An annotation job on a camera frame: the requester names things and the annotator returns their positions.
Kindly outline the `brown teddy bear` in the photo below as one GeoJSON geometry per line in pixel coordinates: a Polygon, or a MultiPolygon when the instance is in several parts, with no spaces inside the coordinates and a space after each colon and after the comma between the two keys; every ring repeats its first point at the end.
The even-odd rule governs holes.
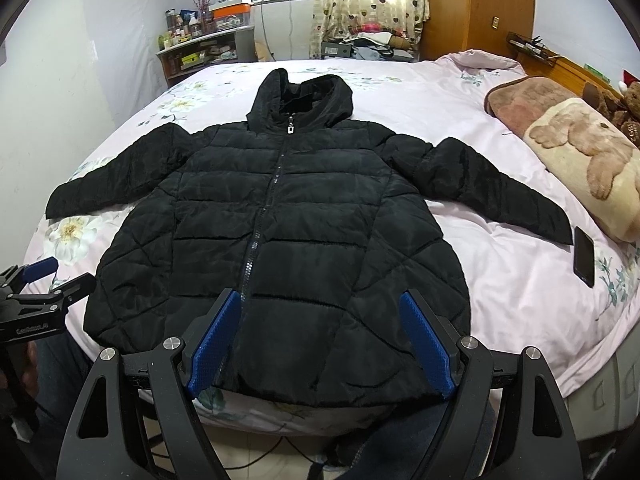
{"type": "Polygon", "coordinates": [[[620,99],[611,91],[601,89],[591,82],[585,84],[582,99],[640,148],[640,84],[633,81],[620,99]]]}

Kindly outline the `person's dark trouser leg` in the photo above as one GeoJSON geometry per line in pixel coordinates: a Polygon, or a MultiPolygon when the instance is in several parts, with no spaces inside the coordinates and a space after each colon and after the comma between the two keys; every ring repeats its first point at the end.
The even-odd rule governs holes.
{"type": "Polygon", "coordinates": [[[36,401],[42,433],[62,441],[93,360],[69,333],[39,339],[32,344],[38,372],[36,401]]]}

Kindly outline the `orange white storage box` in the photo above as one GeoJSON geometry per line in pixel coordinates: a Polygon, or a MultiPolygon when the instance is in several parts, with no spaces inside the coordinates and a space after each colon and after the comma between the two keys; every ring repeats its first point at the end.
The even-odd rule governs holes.
{"type": "Polygon", "coordinates": [[[212,10],[216,32],[235,29],[250,24],[250,5],[244,2],[217,6],[212,10]]]}

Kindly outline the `pile of clothes by window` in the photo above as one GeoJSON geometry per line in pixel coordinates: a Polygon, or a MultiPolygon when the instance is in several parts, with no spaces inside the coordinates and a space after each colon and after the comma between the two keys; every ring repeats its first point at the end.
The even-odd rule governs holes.
{"type": "Polygon", "coordinates": [[[406,37],[371,24],[341,37],[326,37],[320,42],[319,58],[413,63],[419,55],[416,46],[406,37]]]}

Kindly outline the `black puffer hooded jacket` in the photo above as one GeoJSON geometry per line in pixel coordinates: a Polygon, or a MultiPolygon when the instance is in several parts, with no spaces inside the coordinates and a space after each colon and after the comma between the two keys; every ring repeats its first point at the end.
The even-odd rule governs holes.
{"type": "Polygon", "coordinates": [[[474,148],[352,118],[339,76],[282,68],[242,122],[168,122],[58,186],[50,220],[129,205],[96,268],[85,332],[125,353],[181,334],[226,288],[242,299],[220,388],[312,408],[378,408],[434,393],[400,324],[416,289],[471,330],[461,263],[428,203],[454,202],[550,242],[573,240],[552,200],[474,148]]]}

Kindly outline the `brown beige plush blanket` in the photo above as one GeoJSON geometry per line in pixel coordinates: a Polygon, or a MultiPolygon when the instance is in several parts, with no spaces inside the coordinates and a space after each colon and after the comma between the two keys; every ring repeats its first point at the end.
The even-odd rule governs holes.
{"type": "Polygon", "coordinates": [[[525,142],[616,242],[639,240],[639,149],[575,93],[546,77],[500,84],[486,112],[525,142]]]}

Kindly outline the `wooden wardrobe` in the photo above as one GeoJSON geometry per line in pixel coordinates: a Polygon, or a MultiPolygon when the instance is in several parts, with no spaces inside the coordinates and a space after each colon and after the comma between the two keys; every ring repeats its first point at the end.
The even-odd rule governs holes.
{"type": "Polygon", "coordinates": [[[533,36],[536,0],[428,0],[430,18],[424,22],[420,58],[480,49],[514,55],[511,32],[533,36]]]}

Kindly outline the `black smartphone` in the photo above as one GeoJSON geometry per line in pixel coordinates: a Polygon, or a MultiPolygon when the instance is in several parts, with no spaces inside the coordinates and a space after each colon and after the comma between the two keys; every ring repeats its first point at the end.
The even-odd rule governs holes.
{"type": "Polygon", "coordinates": [[[593,240],[579,226],[574,229],[573,270],[586,286],[593,288],[596,279],[593,240]]]}

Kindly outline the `wooden headboard shelf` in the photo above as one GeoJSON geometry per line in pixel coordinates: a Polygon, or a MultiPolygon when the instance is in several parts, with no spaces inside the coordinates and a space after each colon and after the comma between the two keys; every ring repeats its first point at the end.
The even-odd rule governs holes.
{"type": "Polygon", "coordinates": [[[582,95],[585,84],[590,82],[601,90],[608,90],[617,99],[622,97],[602,76],[549,50],[539,37],[530,39],[515,32],[508,32],[506,43],[528,76],[547,77],[578,96],[582,95]]]}

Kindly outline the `wooden shelf with clutter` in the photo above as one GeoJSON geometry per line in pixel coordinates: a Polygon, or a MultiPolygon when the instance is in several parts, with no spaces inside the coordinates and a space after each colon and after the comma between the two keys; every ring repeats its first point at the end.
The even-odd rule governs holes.
{"type": "Polygon", "coordinates": [[[230,63],[255,62],[254,27],[212,32],[157,52],[168,88],[204,68],[230,63]]]}

